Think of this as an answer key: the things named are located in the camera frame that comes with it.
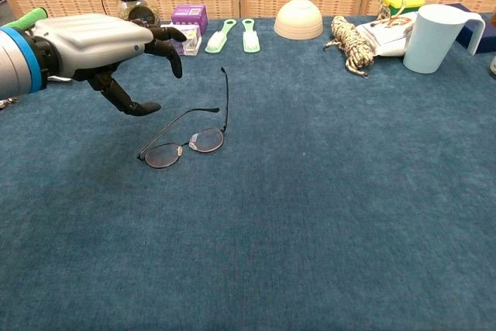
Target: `blue carpet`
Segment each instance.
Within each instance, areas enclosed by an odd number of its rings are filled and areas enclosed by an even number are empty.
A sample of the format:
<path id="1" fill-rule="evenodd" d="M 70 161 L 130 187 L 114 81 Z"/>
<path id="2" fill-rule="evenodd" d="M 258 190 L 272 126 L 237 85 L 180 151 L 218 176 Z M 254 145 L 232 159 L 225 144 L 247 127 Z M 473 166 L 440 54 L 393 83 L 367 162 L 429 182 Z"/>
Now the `blue carpet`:
<path id="1" fill-rule="evenodd" d="M 364 22 L 365 18 L 350 18 Z M 85 82 L 0 112 L 0 329 L 496 329 L 492 53 L 434 74 L 257 20 L 184 77 L 143 55 L 115 77 L 134 118 Z M 211 21 L 203 47 L 222 21 Z M 223 107 L 224 147 L 154 170 L 135 156 L 185 109 Z M 164 141 L 221 126 L 184 117 Z"/>

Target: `white pitcher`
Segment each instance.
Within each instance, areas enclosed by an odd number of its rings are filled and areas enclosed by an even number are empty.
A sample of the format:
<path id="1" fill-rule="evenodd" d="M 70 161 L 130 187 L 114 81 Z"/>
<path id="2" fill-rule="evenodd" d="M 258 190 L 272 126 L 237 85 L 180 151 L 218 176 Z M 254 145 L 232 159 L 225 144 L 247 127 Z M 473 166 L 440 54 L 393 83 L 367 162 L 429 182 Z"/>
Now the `white pitcher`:
<path id="1" fill-rule="evenodd" d="M 469 53 L 474 55 L 486 27 L 480 15 L 443 4 L 420 7 L 403 64 L 417 73 L 436 71 L 468 20 L 477 22 L 468 45 Z"/>

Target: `robotic hand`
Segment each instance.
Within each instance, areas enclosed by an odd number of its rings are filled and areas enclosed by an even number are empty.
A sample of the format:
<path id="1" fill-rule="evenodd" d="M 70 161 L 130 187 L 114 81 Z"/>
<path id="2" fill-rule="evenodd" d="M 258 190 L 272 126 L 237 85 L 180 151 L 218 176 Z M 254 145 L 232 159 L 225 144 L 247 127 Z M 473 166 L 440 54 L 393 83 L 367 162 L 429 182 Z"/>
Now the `robotic hand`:
<path id="1" fill-rule="evenodd" d="M 116 17 L 85 14 L 41 19 L 27 31 L 0 27 L 0 99 L 34 93 L 56 75 L 88 81 L 119 111 L 145 116 L 160 109 L 155 102 L 134 102 L 112 78 L 124 60 L 150 53 L 166 57 L 176 78 L 181 59 L 165 40 L 186 36 L 174 28 L 138 25 Z"/>

